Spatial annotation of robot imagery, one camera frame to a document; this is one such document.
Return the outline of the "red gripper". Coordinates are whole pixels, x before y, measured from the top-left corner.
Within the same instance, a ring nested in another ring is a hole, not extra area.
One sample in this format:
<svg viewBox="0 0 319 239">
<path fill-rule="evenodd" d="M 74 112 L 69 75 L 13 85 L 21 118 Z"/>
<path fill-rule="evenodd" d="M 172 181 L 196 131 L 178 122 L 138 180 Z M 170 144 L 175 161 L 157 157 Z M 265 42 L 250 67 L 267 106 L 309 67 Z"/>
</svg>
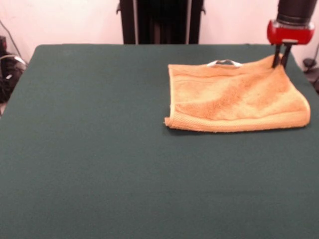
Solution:
<svg viewBox="0 0 319 239">
<path fill-rule="evenodd" d="M 285 68 L 291 51 L 291 44 L 307 45 L 315 32 L 315 25 L 310 22 L 306 26 L 293 26 L 270 20 L 267 26 L 267 39 L 271 44 L 275 44 L 275 54 L 272 68 L 281 61 L 281 65 Z M 285 51 L 280 60 L 281 44 L 285 44 Z"/>
</svg>

